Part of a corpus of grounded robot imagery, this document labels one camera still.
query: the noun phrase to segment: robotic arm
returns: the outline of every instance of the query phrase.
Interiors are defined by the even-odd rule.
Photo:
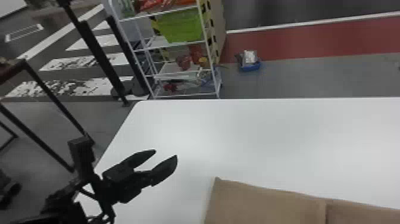
[[[78,178],[73,179],[65,188],[46,199],[40,215],[19,220],[12,224],[113,224],[115,213],[113,205],[128,203],[138,196],[143,188],[156,186],[172,175],[177,166],[174,155],[151,170],[138,171],[138,166],[151,158],[156,151],[147,150],[135,153],[121,163],[102,173],[102,179],[93,171],[95,161],[90,139],[82,137],[68,142]],[[90,184],[93,193],[83,187]],[[74,202],[80,192],[96,200],[102,213],[86,217],[79,202]]]

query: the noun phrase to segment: green basket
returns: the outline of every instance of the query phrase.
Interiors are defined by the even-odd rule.
[[[169,43],[203,39],[200,15],[197,9],[165,14],[157,20],[157,23],[161,34]]]

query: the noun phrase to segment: red floor stripe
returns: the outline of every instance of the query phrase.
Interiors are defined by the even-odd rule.
[[[263,61],[400,52],[400,17],[230,34],[221,62],[245,49]]]

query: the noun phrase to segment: blue container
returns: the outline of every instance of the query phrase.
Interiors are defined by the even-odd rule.
[[[247,71],[256,71],[260,69],[261,67],[261,62],[257,61],[255,64],[252,66],[245,66],[245,67],[240,67],[241,71],[247,72]]]

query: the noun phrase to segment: beige cushion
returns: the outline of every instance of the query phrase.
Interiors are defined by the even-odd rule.
[[[327,200],[327,224],[353,223],[399,224],[400,211],[349,201]]]
[[[323,224],[326,203],[294,192],[215,179],[206,224]]]

